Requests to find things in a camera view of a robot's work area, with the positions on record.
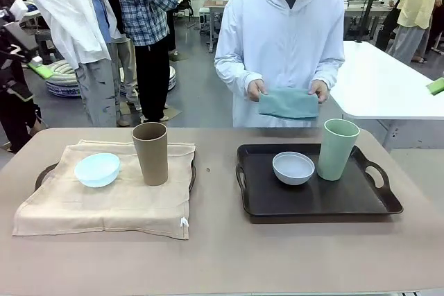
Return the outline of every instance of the white hoodie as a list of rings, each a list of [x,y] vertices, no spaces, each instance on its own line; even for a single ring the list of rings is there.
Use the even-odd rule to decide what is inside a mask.
[[[344,62],[343,0],[230,0],[225,8],[215,66],[233,92],[233,126],[306,127],[310,122],[262,116],[247,97],[252,80],[265,88],[329,89]]]

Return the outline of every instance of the green cup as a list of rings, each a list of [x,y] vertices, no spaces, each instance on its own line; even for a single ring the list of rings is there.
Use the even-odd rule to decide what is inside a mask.
[[[361,130],[351,121],[330,119],[324,124],[318,175],[324,180],[341,178]]]

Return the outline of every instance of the person in background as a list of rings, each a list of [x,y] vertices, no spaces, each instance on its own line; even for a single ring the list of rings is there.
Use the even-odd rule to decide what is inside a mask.
[[[377,34],[377,39],[375,46],[386,52],[387,46],[389,45],[391,34],[398,27],[398,19],[400,17],[401,10],[398,9],[398,4],[400,0],[389,0],[388,5],[392,7],[392,10],[387,15],[384,23],[382,24],[382,29]]]
[[[168,51],[169,59],[172,62],[177,62],[183,60],[182,56],[176,48],[176,30],[174,28],[174,12],[173,10],[168,10],[166,12],[166,22],[168,24],[169,34],[168,34]]]
[[[432,27],[430,28],[429,41],[425,49],[426,54],[430,52],[436,43],[436,38],[444,31],[444,6],[443,0],[435,0],[435,11],[433,12]]]
[[[215,67],[233,93],[233,126],[309,125],[260,115],[257,101],[268,88],[292,87],[325,102],[344,62],[343,25],[343,0],[230,0]]]
[[[400,0],[400,25],[393,46],[388,54],[409,64],[417,50],[424,50],[428,36],[425,34],[434,9],[435,0]]]
[[[120,0],[125,32],[134,42],[141,122],[168,121],[164,115],[169,87],[167,14],[178,0]]]
[[[117,29],[121,33],[123,30],[122,11],[119,0],[108,0],[110,2],[112,11],[116,15]],[[122,37],[117,41],[117,53],[119,54],[119,62],[123,68],[123,84],[125,85],[126,100],[128,104],[134,105],[137,111],[142,110],[139,101],[139,94],[137,93],[137,74],[136,74],[136,55],[134,44],[127,37]]]
[[[116,40],[122,38],[108,0],[34,0],[53,43],[76,72],[89,121],[95,127],[129,126],[121,118]]]
[[[0,8],[11,7],[15,0],[0,0]],[[9,80],[15,80],[26,86],[22,64],[18,61],[9,62],[0,55],[0,86]],[[9,151],[17,153],[31,140],[31,137],[43,129],[35,113],[38,106],[31,99],[24,102],[17,96],[0,88],[0,123],[10,141]]]

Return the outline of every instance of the beige napkin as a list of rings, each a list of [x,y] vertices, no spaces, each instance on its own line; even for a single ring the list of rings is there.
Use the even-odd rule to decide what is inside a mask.
[[[13,235],[58,235],[135,230],[188,239],[189,185],[194,144],[168,145],[169,179],[145,185],[132,143],[81,141],[67,146],[48,179],[15,214]],[[96,153],[120,158],[121,170],[108,186],[91,189],[74,175],[77,163]]]

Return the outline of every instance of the white bowl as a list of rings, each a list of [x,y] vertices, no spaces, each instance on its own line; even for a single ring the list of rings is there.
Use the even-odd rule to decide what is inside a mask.
[[[95,154],[77,163],[74,175],[85,186],[104,187],[111,184],[120,171],[120,159],[109,153]]]
[[[295,152],[283,152],[273,159],[276,177],[287,185],[301,185],[314,174],[314,163],[307,156]]]

